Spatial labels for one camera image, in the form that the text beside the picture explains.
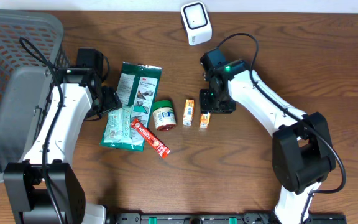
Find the orange tissue pack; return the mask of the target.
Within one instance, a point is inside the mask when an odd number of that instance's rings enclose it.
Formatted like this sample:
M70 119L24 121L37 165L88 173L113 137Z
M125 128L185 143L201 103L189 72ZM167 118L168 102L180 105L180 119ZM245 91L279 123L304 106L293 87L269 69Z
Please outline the orange tissue pack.
M195 110L195 101L186 99L183 112L183 125L191 126Z
M207 111L206 113L200 114L200 128L206 129L209 126L211 114Z

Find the light green wipes packet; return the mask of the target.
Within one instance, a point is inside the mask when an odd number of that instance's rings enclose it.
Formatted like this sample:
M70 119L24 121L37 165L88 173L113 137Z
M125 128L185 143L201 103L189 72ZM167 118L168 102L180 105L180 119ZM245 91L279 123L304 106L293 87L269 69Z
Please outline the light green wipes packet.
M108 114L108 122L104 132L103 143L132 144L130 106L123 106Z

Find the green white gloves packet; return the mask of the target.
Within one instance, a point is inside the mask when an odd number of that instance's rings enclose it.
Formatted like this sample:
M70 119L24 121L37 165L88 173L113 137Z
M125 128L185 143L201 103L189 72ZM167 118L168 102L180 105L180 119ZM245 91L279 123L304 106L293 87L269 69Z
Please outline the green white gloves packet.
M155 101L161 74L162 69L160 67L136 65L127 62L122 64L116 92L122 106L132 108L130 123L137 118L144 126L149 125L152 105ZM142 151L144 149L144 138L132 128L132 144L103 143L103 138L101 140L102 146L130 151Z

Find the green lid white jar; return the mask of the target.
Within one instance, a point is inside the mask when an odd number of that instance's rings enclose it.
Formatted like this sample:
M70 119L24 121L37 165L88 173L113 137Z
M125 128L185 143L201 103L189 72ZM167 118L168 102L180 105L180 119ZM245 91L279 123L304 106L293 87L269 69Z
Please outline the green lid white jar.
M169 131L177 125L173 105L170 100L156 101L152 105L152 115L158 131Z

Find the red nescafe stick sachet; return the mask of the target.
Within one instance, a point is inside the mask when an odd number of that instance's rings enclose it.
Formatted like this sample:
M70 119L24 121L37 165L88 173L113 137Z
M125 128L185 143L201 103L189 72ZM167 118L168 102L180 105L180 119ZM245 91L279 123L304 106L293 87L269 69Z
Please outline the red nescafe stick sachet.
M170 150L157 136L154 135L148 128L146 128L137 118L130 123L132 129L135 129L147 143L149 143L153 149L164 159L166 158Z

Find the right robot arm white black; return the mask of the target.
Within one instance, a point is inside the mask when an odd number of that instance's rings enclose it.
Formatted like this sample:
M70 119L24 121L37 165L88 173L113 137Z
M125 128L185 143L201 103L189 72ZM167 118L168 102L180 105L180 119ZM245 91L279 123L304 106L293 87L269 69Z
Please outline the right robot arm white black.
M303 223L314 194L338 165L326 118L306 114L272 91L243 60L200 60L207 89L200 91L201 110L231 114L241 104L272 137L272 167L281 184L274 208L279 223Z

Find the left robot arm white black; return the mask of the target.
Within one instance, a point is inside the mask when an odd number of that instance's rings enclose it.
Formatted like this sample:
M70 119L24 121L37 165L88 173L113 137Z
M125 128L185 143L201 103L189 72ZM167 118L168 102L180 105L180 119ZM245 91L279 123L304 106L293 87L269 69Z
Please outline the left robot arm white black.
M16 223L107 223L105 206L89 203L73 169L83 121L116 107L117 95L95 68L61 68L42 129L22 162L3 179Z

